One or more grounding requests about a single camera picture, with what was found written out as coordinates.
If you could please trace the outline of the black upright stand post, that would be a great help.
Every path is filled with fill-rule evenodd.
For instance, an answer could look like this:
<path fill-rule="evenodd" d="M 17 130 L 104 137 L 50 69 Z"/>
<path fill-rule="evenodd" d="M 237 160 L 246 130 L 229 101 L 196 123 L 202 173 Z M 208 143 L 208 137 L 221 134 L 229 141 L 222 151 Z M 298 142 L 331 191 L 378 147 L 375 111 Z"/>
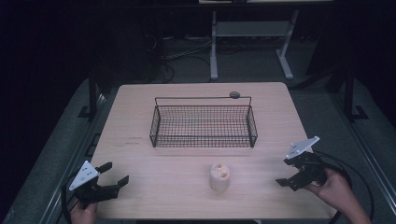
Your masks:
<path fill-rule="evenodd" d="M 97 100 L 99 98 L 99 82 L 101 80 L 101 69 L 92 69 L 88 76 L 88 87 L 89 87 L 89 104 L 83 106 L 78 114 L 79 118 L 86 118 L 88 121 L 92 121 L 97 113 Z"/>
<path fill-rule="evenodd" d="M 354 73 L 351 68 L 348 68 L 345 76 L 345 91 L 344 91 L 344 113 L 350 122 L 355 122 L 357 119 L 368 119 L 367 114 L 360 105 L 354 105 Z"/>

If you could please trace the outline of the person's right hand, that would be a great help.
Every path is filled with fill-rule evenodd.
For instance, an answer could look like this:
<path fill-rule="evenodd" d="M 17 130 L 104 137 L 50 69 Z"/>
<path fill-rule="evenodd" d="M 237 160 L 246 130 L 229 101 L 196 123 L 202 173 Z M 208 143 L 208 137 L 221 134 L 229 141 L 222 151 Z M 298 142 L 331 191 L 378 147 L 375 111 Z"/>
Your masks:
<path fill-rule="evenodd" d="M 346 211 L 355 201 L 346 179 L 332 169 L 326 168 L 327 180 L 324 184 L 308 184 L 304 189 L 314 193 L 323 202 L 338 211 Z"/>

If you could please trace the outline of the black wire mesh basket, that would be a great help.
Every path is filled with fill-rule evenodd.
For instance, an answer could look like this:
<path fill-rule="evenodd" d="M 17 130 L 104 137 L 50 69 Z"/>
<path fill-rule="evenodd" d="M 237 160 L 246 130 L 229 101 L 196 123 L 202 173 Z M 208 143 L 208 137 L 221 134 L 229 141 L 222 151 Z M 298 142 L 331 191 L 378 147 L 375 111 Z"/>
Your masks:
<path fill-rule="evenodd" d="M 254 147 L 251 98 L 157 97 L 149 139 L 154 147 Z"/>

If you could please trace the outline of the aluminium frame rail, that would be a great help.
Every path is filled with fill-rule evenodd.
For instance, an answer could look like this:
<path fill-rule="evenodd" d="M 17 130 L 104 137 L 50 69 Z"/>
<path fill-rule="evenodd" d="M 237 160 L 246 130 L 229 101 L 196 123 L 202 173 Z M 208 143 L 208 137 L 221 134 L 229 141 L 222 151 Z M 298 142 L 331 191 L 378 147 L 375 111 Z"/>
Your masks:
<path fill-rule="evenodd" d="M 49 152 L 45 153 L 42 162 L 45 175 L 41 181 L 49 181 L 54 174 L 54 183 L 50 184 L 49 200 L 44 205 L 38 224 L 67 224 L 64 209 L 75 202 L 69 185 L 84 161 L 92 160 L 117 91 L 112 89 L 109 93 L 98 94 L 97 113 L 92 121 L 78 117 L 80 109 L 89 104 L 87 91 L 77 90 L 66 107 L 45 146 Z"/>
<path fill-rule="evenodd" d="M 334 103 L 338 112 L 341 114 L 344 123 L 359 146 L 361 155 L 367 164 L 376 184 L 381 190 L 386 202 L 388 203 L 390 210 L 394 216 L 396 216 L 396 188 L 394 188 L 389 182 L 388 177 L 378 163 L 378 159 L 373 154 L 372 148 L 363 137 L 361 130 L 358 128 L 356 120 L 351 119 L 344 111 L 344 103 L 342 100 L 336 94 L 331 94 L 330 98 L 332 99 L 332 102 Z"/>

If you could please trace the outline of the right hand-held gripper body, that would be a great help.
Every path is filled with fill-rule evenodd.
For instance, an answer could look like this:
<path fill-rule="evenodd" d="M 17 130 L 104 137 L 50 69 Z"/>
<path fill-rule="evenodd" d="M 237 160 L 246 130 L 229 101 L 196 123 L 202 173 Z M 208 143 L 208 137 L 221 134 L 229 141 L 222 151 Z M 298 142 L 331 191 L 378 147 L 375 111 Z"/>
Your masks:
<path fill-rule="evenodd" d="M 300 157 L 302 163 L 299 167 L 293 166 L 298 169 L 298 173 L 304 174 L 303 188 L 308 184 L 316 181 L 319 184 L 324 184 L 327 176 L 324 172 L 324 162 L 315 153 L 310 152 L 311 148 L 319 140 L 318 136 L 306 139 L 304 141 L 292 143 L 290 145 L 290 152 L 286 155 L 286 159 Z"/>

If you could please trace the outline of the white metal desk frame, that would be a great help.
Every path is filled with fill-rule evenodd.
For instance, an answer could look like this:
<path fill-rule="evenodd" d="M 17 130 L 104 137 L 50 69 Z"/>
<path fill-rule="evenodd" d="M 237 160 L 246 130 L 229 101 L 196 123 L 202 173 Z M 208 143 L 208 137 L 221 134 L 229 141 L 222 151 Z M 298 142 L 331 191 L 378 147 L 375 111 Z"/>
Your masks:
<path fill-rule="evenodd" d="M 211 50 L 210 57 L 210 78 L 217 80 L 218 60 L 217 60 L 217 40 L 220 37 L 283 37 L 283 45 L 276 50 L 276 56 L 287 80 L 293 79 L 286 52 L 294 31 L 294 27 L 299 15 L 299 10 L 292 11 L 288 21 L 219 21 L 217 12 L 212 12 L 211 22 Z"/>

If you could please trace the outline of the person's left hand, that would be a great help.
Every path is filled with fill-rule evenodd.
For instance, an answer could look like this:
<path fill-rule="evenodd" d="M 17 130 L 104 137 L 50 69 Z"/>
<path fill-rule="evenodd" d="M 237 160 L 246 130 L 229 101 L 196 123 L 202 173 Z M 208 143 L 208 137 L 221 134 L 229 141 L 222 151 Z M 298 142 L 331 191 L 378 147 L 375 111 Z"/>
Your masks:
<path fill-rule="evenodd" d="M 81 203 L 77 203 L 70 212 L 72 224 L 94 224 L 97 208 L 97 203 L 90 203 L 86 208 Z"/>

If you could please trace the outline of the beige lotus root piece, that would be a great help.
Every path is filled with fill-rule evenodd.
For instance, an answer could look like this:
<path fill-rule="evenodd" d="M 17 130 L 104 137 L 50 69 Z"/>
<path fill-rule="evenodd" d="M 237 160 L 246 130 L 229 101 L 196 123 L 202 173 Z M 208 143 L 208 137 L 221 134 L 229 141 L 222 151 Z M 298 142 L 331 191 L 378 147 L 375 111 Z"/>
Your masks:
<path fill-rule="evenodd" d="M 224 191 L 230 186 L 230 169 L 227 165 L 218 163 L 210 168 L 209 185 L 213 190 Z"/>

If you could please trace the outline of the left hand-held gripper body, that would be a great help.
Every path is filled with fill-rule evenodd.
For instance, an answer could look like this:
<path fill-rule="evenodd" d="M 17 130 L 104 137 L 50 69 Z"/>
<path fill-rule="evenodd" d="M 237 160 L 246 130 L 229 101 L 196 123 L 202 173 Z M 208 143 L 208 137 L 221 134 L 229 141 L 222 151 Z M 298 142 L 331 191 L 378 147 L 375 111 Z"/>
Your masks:
<path fill-rule="evenodd" d="M 96 173 L 95 168 L 89 161 L 85 161 L 69 186 L 69 190 L 74 192 L 74 196 L 84 208 L 90 203 L 116 199 L 120 191 L 111 189 L 109 186 L 98 185 L 100 174 Z"/>

